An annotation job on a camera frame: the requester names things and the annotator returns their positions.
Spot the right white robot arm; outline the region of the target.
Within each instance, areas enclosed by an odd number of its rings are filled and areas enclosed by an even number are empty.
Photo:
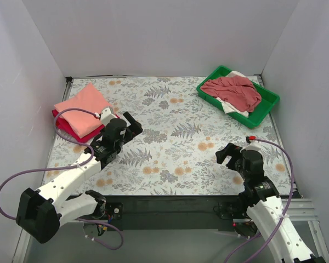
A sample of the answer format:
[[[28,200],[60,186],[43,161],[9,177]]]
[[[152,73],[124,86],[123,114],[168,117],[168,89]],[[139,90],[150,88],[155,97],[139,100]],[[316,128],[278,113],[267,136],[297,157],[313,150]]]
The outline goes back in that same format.
[[[239,194],[238,213],[250,218],[265,242],[246,261],[253,260],[264,248],[269,248],[275,262],[324,262],[302,241],[290,220],[287,210],[291,200],[282,199],[273,182],[265,175],[263,156],[259,152],[260,139],[249,136],[245,147],[227,144],[215,153],[218,164],[227,157],[226,167],[236,171],[244,180],[244,191]]]

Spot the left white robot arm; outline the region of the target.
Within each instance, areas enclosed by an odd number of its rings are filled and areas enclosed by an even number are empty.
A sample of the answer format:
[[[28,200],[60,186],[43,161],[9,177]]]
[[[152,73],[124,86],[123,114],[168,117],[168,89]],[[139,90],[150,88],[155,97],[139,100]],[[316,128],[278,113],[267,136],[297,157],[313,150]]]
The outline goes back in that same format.
[[[91,176],[101,172],[121,152],[122,146],[143,129],[128,112],[123,118],[104,117],[106,126],[91,148],[57,178],[36,190],[28,188],[20,197],[16,223],[40,243],[48,242],[59,228],[82,216],[100,219],[106,212],[106,198],[88,190],[76,198],[69,196]]]

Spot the dusty red t shirt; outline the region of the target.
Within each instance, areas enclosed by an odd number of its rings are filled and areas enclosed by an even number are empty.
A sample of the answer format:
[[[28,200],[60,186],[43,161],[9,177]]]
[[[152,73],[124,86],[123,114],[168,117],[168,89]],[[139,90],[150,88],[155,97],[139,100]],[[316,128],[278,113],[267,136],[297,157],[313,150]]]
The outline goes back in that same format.
[[[200,89],[213,98],[228,102],[241,112],[253,112],[262,101],[254,84],[241,76],[210,79]]]

